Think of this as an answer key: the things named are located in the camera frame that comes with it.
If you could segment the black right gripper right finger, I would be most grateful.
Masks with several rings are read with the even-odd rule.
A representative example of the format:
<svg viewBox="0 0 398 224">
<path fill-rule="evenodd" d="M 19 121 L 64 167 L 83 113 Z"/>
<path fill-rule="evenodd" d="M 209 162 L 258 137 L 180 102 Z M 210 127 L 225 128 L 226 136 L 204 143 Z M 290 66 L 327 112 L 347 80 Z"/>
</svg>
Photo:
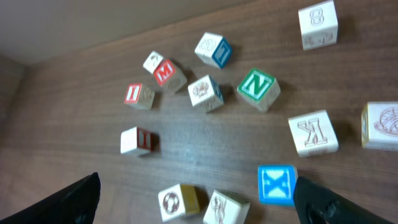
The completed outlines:
<svg viewBox="0 0 398 224">
<path fill-rule="evenodd" d="M 297 179 L 294 205 L 301 224 L 392 224 L 304 177 Z"/>
</svg>

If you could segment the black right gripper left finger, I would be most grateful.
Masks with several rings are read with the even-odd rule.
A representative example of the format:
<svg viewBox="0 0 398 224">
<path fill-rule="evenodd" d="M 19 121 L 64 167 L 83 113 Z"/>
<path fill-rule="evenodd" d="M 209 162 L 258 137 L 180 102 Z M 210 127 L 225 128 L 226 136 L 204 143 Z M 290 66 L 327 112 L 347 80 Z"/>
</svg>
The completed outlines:
<svg viewBox="0 0 398 224">
<path fill-rule="evenodd" d="M 1 224 L 92 224 L 101 182 L 94 172 L 47 198 L 1 220 Z"/>
</svg>

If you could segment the blue letter X block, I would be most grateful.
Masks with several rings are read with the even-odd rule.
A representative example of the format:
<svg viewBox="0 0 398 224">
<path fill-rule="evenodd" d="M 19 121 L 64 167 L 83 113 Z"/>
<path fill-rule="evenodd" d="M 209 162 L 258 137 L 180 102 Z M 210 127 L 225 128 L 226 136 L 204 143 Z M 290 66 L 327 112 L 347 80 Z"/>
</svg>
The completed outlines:
<svg viewBox="0 0 398 224">
<path fill-rule="evenodd" d="M 261 165 L 258 167 L 259 201 L 268 205 L 294 207 L 294 190 L 298 173 L 293 165 Z"/>
</svg>

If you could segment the white red sided block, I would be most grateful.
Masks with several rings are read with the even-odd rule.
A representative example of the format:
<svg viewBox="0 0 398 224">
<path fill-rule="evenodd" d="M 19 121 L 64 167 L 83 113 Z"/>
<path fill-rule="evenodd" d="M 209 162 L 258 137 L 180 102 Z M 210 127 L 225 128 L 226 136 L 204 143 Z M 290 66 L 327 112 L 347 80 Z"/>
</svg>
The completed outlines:
<svg viewBox="0 0 398 224">
<path fill-rule="evenodd" d="M 121 154 L 142 156 L 153 151 L 152 133 L 140 127 L 134 127 L 121 133 Z"/>
</svg>

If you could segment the violin picture white block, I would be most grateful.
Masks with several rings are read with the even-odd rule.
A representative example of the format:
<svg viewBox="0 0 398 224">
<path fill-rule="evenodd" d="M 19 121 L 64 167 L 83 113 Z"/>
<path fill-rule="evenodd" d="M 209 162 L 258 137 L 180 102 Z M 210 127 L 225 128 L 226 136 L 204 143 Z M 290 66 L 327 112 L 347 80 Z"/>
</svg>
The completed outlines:
<svg viewBox="0 0 398 224">
<path fill-rule="evenodd" d="M 204 224 L 244 224 L 250 203 L 231 192 L 214 190 L 203 217 Z"/>
</svg>

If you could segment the soccer ball picture block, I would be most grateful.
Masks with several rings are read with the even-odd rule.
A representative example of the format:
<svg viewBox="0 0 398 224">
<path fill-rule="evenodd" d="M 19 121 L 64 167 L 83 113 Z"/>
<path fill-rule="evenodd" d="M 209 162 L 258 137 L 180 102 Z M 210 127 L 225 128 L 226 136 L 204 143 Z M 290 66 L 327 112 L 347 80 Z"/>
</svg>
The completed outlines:
<svg viewBox="0 0 398 224">
<path fill-rule="evenodd" d="M 197 192 L 193 185 L 177 184 L 162 190 L 158 194 L 158 201 L 163 222 L 200 212 Z"/>
</svg>

